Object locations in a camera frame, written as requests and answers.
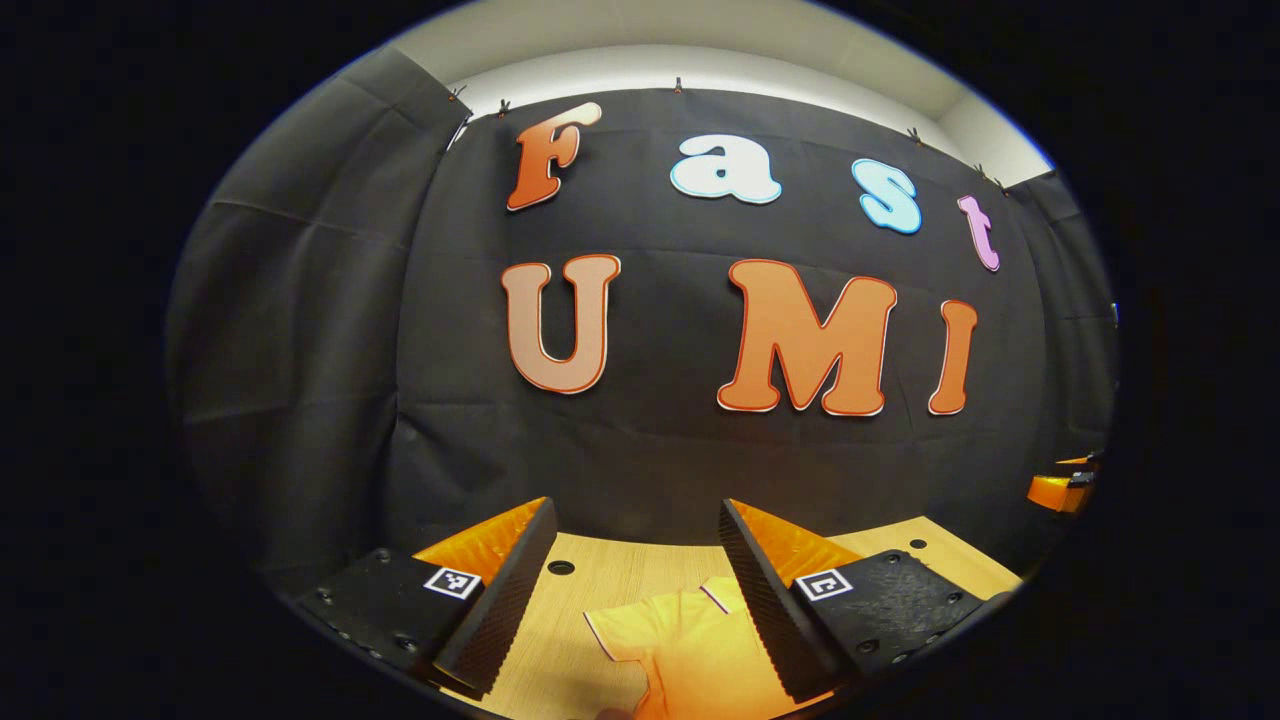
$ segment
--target pink letter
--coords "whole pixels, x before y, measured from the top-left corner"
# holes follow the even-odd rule
[[[978,209],[978,201],[972,195],[961,197],[956,205],[969,218],[969,233],[973,234],[973,249],[978,251],[978,259],[982,260],[984,268],[995,273],[1000,269],[1000,255],[996,255],[996,251],[991,249],[991,238],[987,237],[987,231],[991,229],[991,218]]]

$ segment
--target orange object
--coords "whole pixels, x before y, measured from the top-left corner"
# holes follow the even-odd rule
[[[1080,502],[1084,501],[1085,493],[1093,486],[1066,487],[1070,482],[1071,478],[1036,475],[1032,478],[1032,487],[1027,492],[1027,500],[1056,512],[1075,512],[1080,509]]]
[[[582,140],[581,132],[571,123],[590,126],[602,114],[595,102],[584,102],[520,133],[516,138],[520,143],[520,170],[516,190],[507,197],[507,210],[516,211],[556,197],[561,179],[552,177],[552,161],[561,168],[570,167]],[[557,136],[556,131],[562,127],[564,129]]]
[[[635,720],[764,720],[831,697],[787,696],[733,578],[584,615],[611,660],[649,678]]]
[[[832,415],[876,415],[888,314],[897,291],[884,281],[858,277],[845,283],[826,320],[818,318],[800,273],[776,260],[739,260],[730,282],[742,290],[742,340],[733,380],[719,388],[721,407],[767,413],[782,395],[773,387],[774,357],[782,364],[791,405],[804,410],[836,372],[822,396]]]
[[[480,575],[485,587],[489,587],[493,584],[493,577],[511,555],[511,548],[534,519],[534,512],[545,500],[539,497],[502,515],[494,515],[479,525],[416,552],[413,557],[463,573],[474,573]]]
[[[787,523],[776,515],[769,515],[732,498],[730,502],[742,516],[742,521],[746,523],[751,537],[769,559],[773,570],[782,578],[782,584],[788,588],[796,578],[849,565],[863,559],[861,555],[819,534],[810,533],[800,525]]]
[[[929,397],[929,413],[955,415],[964,410],[964,380],[969,373],[969,346],[973,329],[978,327],[978,311],[968,302],[947,300],[941,307],[947,324],[946,352],[942,355],[942,375],[938,389]]]

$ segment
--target letter m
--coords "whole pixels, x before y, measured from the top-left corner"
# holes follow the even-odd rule
[[[876,415],[884,407],[879,380],[888,314],[897,305],[892,286],[876,278],[849,281],[823,323],[791,265],[740,260],[728,277],[742,290],[742,345],[733,382],[717,393],[721,407],[746,413],[777,407],[781,393],[771,382],[774,355],[796,410],[809,407],[837,364],[836,382],[822,396],[823,410]]]

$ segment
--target letter f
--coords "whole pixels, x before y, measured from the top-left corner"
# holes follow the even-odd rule
[[[552,177],[552,160],[561,168],[570,167],[577,158],[581,141],[581,133],[573,126],[561,131],[559,137],[556,137],[556,131],[570,123],[593,124],[602,114],[595,102],[584,102],[520,133],[516,138],[521,146],[520,172],[516,176],[516,190],[507,199],[507,210],[515,213],[556,197],[561,179]]]

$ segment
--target white wall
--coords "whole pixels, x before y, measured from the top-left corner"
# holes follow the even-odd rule
[[[966,92],[938,124],[966,158],[982,164],[987,177],[1006,187],[1052,169],[1023,131],[973,92]]]
[[[477,115],[498,111],[507,99],[512,108],[608,90],[675,87],[733,90],[797,100],[847,113],[906,135],[916,128],[928,145],[969,160],[959,143],[924,114],[865,87],[810,68],[759,55],[675,45],[595,47],[534,58],[472,77],[447,79],[445,86],[467,86],[458,96]]]

